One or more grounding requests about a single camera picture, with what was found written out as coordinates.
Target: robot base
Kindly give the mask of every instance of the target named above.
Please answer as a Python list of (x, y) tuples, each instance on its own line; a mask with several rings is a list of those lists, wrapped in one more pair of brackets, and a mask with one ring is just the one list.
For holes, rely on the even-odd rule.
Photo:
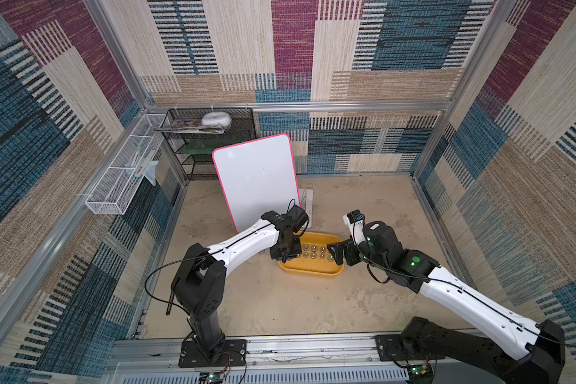
[(208, 360), (198, 349), (192, 340), (184, 340), (181, 343), (181, 354), (179, 355), (180, 368), (202, 368), (202, 367), (223, 367), (227, 364), (227, 353), (230, 355), (230, 365), (232, 367), (242, 367), (246, 364), (245, 354), (247, 351), (247, 341), (244, 339), (226, 340), (223, 352), (218, 358)]
[[(413, 356), (407, 356), (403, 345), (404, 338), (401, 335), (377, 335), (375, 346), (380, 356), (380, 361), (399, 361), (405, 363), (406, 360), (425, 360), (427, 354), (421, 351), (413, 351)], [(444, 355), (430, 353), (429, 360), (445, 359)]]

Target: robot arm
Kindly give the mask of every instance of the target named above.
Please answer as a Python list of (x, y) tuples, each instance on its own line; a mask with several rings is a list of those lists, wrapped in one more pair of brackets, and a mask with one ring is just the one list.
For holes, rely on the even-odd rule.
[[(202, 361), (213, 365), (215, 356), (230, 349), (224, 345), (225, 336), (216, 313), (222, 302), (226, 276), (267, 248), (274, 260), (286, 262), (297, 257), (301, 245), (300, 236), (295, 232), (307, 219), (305, 211), (298, 206), (283, 215), (270, 211), (253, 226), (224, 242), (206, 248), (197, 243), (188, 249), (171, 290), (189, 314), (188, 322), (195, 333), (191, 344), (198, 349)], [(453, 357), (493, 373), (506, 383), (554, 384), (558, 381), (565, 362), (560, 344), (564, 333), (560, 326), (548, 320), (537, 324), (499, 305), (459, 280), (432, 257), (421, 251), (404, 250), (393, 229), (384, 222), (365, 224), (364, 219), (359, 211), (345, 215), (351, 238), (327, 245), (338, 265), (364, 262), (367, 268), (382, 269), (388, 276), (384, 283), (392, 280), (429, 297), (488, 336), (453, 331), (415, 317), (400, 335), (402, 345), (398, 356)], [(182, 359), (179, 364), (185, 367)]]
[(171, 290), (189, 315), (202, 361), (211, 364), (226, 349), (216, 313), (222, 303), (226, 276), (267, 248), (274, 260), (286, 262), (297, 257), (301, 242), (294, 232), (307, 220), (307, 213), (294, 205), (282, 215), (275, 211), (265, 213), (253, 226), (219, 244), (203, 247), (197, 243), (188, 248)]
[(327, 248), (338, 265), (358, 262), (382, 269), (389, 280), (442, 304), (488, 338), (414, 318), (402, 333), (404, 356), (441, 354), (491, 372), (506, 383), (556, 383), (565, 362), (563, 329), (523, 317), (471, 288), (432, 257), (404, 250), (391, 227), (365, 224), (356, 210), (343, 217), (350, 239)]

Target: black cable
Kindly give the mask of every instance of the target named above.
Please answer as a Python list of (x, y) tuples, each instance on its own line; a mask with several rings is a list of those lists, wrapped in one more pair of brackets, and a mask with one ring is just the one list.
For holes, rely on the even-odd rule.
[(468, 294), (469, 296), (473, 297), (473, 298), (476, 299), (478, 302), (480, 302), (481, 304), (484, 304), (484, 306), (486, 306), (486, 307), (488, 307), (490, 310), (496, 312), (498, 315), (500, 315), (501, 317), (507, 319), (507, 320), (510, 321), (511, 323), (514, 323), (515, 325), (519, 326), (521, 329), (524, 329), (524, 330), (526, 330), (527, 332), (529, 332), (529, 333), (531, 333), (531, 334), (534, 334), (535, 336), (542, 337), (544, 340), (548, 340), (549, 342), (557, 343), (557, 344), (559, 344), (559, 345), (563, 345), (563, 346), (568, 347), (568, 348), (576, 348), (576, 344), (563, 343), (563, 342), (560, 342), (560, 341), (558, 341), (558, 340), (550, 339), (550, 338), (548, 338), (548, 337), (546, 337), (546, 336), (542, 336), (541, 334), (536, 333), (536, 332), (530, 330), (529, 328), (521, 325), (520, 323), (517, 323), (515, 320), (507, 317), (504, 313), (501, 313), (500, 311), (498, 311), (498, 310), (496, 310), (495, 308), (491, 307), (489, 304), (485, 303), (485, 302), (484, 302), (483, 300), (481, 300), (479, 297), (477, 297), (477, 296), (475, 296), (475, 295), (472, 295), (472, 294), (469, 293), (468, 291), (464, 291), (462, 287), (460, 287), (460, 286), (458, 286), (458, 285), (456, 285), (456, 284), (454, 284), (454, 283), (451, 283), (451, 282), (446, 281), (446, 280), (440, 280), (440, 279), (432, 278), (432, 277), (420, 277), (420, 276), (406, 275), (405, 273), (397, 272), (397, 271), (395, 271), (395, 270), (390, 270), (390, 269), (388, 269), (388, 268), (382, 267), (381, 265), (378, 265), (377, 263), (374, 263), (374, 262), (372, 262), (371, 260), (367, 260), (367, 263), (368, 263), (368, 265), (369, 265), (369, 264), (373, 264), (373, 266), (376, 267), (376, 268), (380, 268), (380, 269), (382, 269), (382, 270), (385, 270), (385, 271), (394, 273), (394, 274), (396, 274), (396, 275), (404, 276), (404, 277), (408, 277), (408, 278), (419, 279), (419, 280), (422, 280), (422, 281), (424, 281), (424, 282), (426, 282), (426, 283), (428, 283), (429, 281), (439, 281), (439, 282), (441, 282), (441, 283), (446, 283), (446, 284), (448, 284), (448, 285), (450, 285), (450, 286), (452, 286), (452, 287), (455, 287), (455, 288), (459, 289), (461, 292), (466, 293), (466, 294)]
[(181, 308), (182, 311), (188, 313), (188, 311), (186, 311), (185, 308), (182, 307), (181, 305), (175, 304), (175, 303), (171, 303), (171, 302), (169, 302), (169, 301), (167, 301), (167, 300), (159, 299), (158, 297), (155, 297), (154, 295), (152, 295), (151, 292), (149, 292), (149, 290), (147, 289), (147, 281), (149, 281), (149, 279), (151, 279), (152, 276), (154, 276), (154, 273), (158, 272), (158, 271), (161, 270), (162, 268), (168, 267), (169, 265), (181, 263), (181, 262), (184, 262), (184, 261), (190, 261), (190, 260), (195, 260), (195, 259), (202, 259), (202, 258), (204, 258), (204, 257), (207, 257), (207, 255), (205, 254), (205, 255), (202, 255), (202, 256), (192, 257), (192, 258), (190, 258), (190, 259), (183, 259), (183, 260), (173, 261), (173, 262), (170, 262), (169, 264), (165, 264), (165, 265), (162, 265), (161, 267), (158, 267), (158, 268), (154, 269), (154, 270), (149, 274), (149, 276), (145, 279), (145, 283), (143, 284), (143, 288), (145, 288), (146, 293), (147, 293), (147, 294), (149, 295), (149, 297), (151, 297), (152, 299), (155, 299), (155, 300), (160, 301), (160, 302), (162, 302), (162, 303), (173, 304), (175, 307)]
[(367, 270), (369, 271), (369, 274), (371, 275), (371, 277), (380, 284), (386, 284), (391, 280), (390, 276), (387, 276), (386, 280), (384, 280), (384, 281), (378, 280), (378, 278), (376, 278), (376, 276), (373, 274), (373, 272), (371, 272), (371, 268), (369, 267), (369, 264), (367, 265)]
[(399, 364), (399, 363), (397, 362), (397, 360), (395, 360), (394, 357), (390, 356), (389, 353), (386, 353), (386, 354), (388, 355), (388, 357), (391, 358), (392, 362), (395, 363), (395, 365), (398, 366), (399, 368), (407, 369), (407, 368), (410, 367), (410, 362), (409, 362), (409, 361), (407, 361), (407, 360), (405, 361), (407, 365), (401, 365), (401, 364)]
[[(289, 207), (289, 208), (291, 208), (291, 207), (290, 207), (290, 204), (291, 204), (292, 202), (295, 202), (295, 204), (297, 203), (297, 201), (296, 201), (295, 199), (292, 199), (292, 200), (288, 203), (288, 207)], [(279, 218), (278, 218), (276, 221), (270, 222), (269, 224), (267, 224), (266, 226), (262, 226), (261, 228), (256, 228), (255, 230), (253, 230), (253, 231), (250, 232), (249, 234), (246, 234), (244, 237), (238, 238), (237, 240), (235, 240), (234, 242), (230, 243), (230, 244), (227, 245), (226, 247), (223, 247), (223, 248), (221, 248), (221, 249), (219, 249), (219, 250), (217, 250), (217, 251), (215, 251), (215, 252), (213, 252), (213, 253), (207, 253), (207, 254), (204, 254), (204, 255), (200, 255), (200, 256), (196, 256), (196, 257), (191, 257), (191, 258), (189, 258), (189, 259), (177, 260), (177, 261), (173, 261), (173, 262), (170, 262), (170, 263), (168, 263), (168, 264), (165, 264), (165, 265), (161, 265), (160, 267), (158, 267), (158, 268), (154, 269), (152, 272), (150, 272), (149, 276), (147, 276), (147, 278), (145, 279), (145, 283), (143, 284), (143, 288), (145, 288), (145, 292), (146, 292), (146, 293), (149, 295), (149, 297), (151, 297), (152, 299), (155, 299), (155, 300), (157, 300), (157, 301), (159, 301), (159, 302), (162, 302), (162, 303), (167, 303), (167, 304), (175, 305), (176, 307), (181, 308), (182, 311), (188, 313), (188, 311), (186, 311), (185, 308), (182, 307), (181, 305), (178, 305), (178, 304), (169, 302), (169, 301), (167, 301), (167, 300), (160, 299), (160, 298), (155, 297), (154, 295), (151, 294), (151, 292), (147, 289), (147, 281), (149, 281), (149, 279), (151, 279), (152, 276), (154, 276), (154, 273), (158, 272), (158, 271), (161, 270), (162, 268), (168, 267), (169, 265), (173, 265), (173, 264), (177, 264), (177, 263), (182, 263), (182, 262), (184, 262), (184, 261), (190, 261), (190, 260), (196, 260), (196, 259), (203, 259), (203, 258), (205, 258), (205, 257), (207, 257), (207, 256), (212, 256), (212, 255), (215, 255), (216, 253), (220, 253), (220, 252), (222, 252), (224, 249), (226, 249), (226, 248), (228, 248), (228, 247), (231, 247), (231, 246), (237, 244), (237, 242), (240, 242), (241, 240), (245, 239), (246, 237), (248, 237), (248, 236), (250, 236), (250, 235), (252, 235), (252, 234), (255, 234), (256, 231), (259, 231), (259, 230), (261, 230), (261, 229), (263, 229), (263, 228), (266, 228), (266, 227), (268, 227), (268, 226), (270, 226), (270, 225), (272, 225), (272, 224), (277, 223), (277, 222), (280, 221), (284, 216), (285, 216), (285, 214), (280, 215)]]
[(433, 377), (431, 378), (431, 383), (436, 379), (436, 371), (437, 371), (437, 359), (436, 359), (436, 364), (435, 367), (432, 368), (433, 371)]
[(292, 199), (291, 201), (288, 202), (288, 209), (286, 210), (286, 213), (288, 213), (288, 211), (290, 211), (290, 209), (292, 208), (292, 206), (290, 206), (290, 204), (294, 202), (294, 205), (297, 205), (297, 201), (295, 199)]
[(303, 228), (303, 232), (301, 232), (301, 234), (299, 234), (299, 237), (301, 237), (305, 234), (305, 231), (307, 230), (308, 225), (309, 225), (309, 216), (307, 217), (307, 222), (305, 223), (305, 228)]
[(243, 356), (243, 364), (245, 365), (246, 369), (245, 371), (243, 371), (243, 376), (241, 377), (241, 380), (239, 380), (239, 382), (237, 384), (241, 384), (241, 382), (243, 382), (243, 379), (246, 378), (246, 373), (247, 373), (247, 361), (246, 361), (246, 354), (245, 353), (241, 353), (239, 351), (235, 351), (234, 349), (228, 349), (228, 351), (230, 352), (237, 352), (239, 355)]

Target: yellow tray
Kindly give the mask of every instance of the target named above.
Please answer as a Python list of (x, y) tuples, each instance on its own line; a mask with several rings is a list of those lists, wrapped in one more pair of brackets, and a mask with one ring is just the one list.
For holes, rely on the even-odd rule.
[(301, 254), (296, 259), (292, 259), (283, 264), (277, 263), (287, 273), (306, 276), (335, 277), (343, 271), (343, 264), (337, 265), (335, 261), (329, 260), (330, 252), (326, 249), (327, 244), (338, 243), (341, 239), (328, 234), (316, 234), (306, 232), (301, 237)]

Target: pink whiteboard frame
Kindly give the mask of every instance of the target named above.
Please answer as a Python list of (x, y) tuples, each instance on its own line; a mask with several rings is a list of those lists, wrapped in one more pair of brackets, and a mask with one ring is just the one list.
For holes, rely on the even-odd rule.
[[(220, 150), (220, 149), (226, 149), (226, 148), (232, 148), (232, 147), (237, 147), (237, 146), (242, 146), (243, 144), (247, 144), (249, 142), (254, 142), (254, 141), (260, 141), (260, 140), (265, 140), (265, 139), (269, 139), (269, 138), (274, 138), (277, 136), (286, 136), (288, 137), (288, 145), (290, 146), (290, 155), (292, 158), (292, 170), (294, 171), (294, 184), (297, 186), (297, 196), (299, 197), (299, 206), (301, 206), (301, 196), (299, 194), (299, 182), (297, 180), (297, 167), (294, 165), (294, 155), (292, 154), (292, 144), (291, 144), (291, 139), (290, 136), (288, 136), (288, 134), (286, 133), (280, 133), (280, 134), (274, 134), (272, 136), (267, 136), (264, 138), (260, 138), (260, 139), (254, 139), (254, 140), (250, 140), (250, 141), (245, 141), (245, 142), (240, 142), (239, 144), (233, 144), (231, 146), (225, 146), (225, 147), (221, 147), (221, 148), (216, 148), (213, 150), (213, 152), (211, 152), (211, 158), (213, 159), (213, 165), (215, 166), (215, 171), (217, 172), (217, 165), (215, 164), (215, 151), (216, 150)], [(233, 213), (230, 210), (230, 205), (228, 203), (228, 199), (226, 198), (226, 191), (224, 191), (224, 184), (222, 183), (222, 178), (220, 177), (220, 173), (217, 174), (218, 179), (220, 179), (220, 185), (222, 186), (222, 193), (224, 194), (224, 201), (226, 201), (226, 206), (228, 206), (228, 211), (230, 213), (230, 219), (233, 221), (233, 226), (235, 227), (235, 230), (237, 230), (237, 225), (235, 224), (235, 219), (233, 217)]]

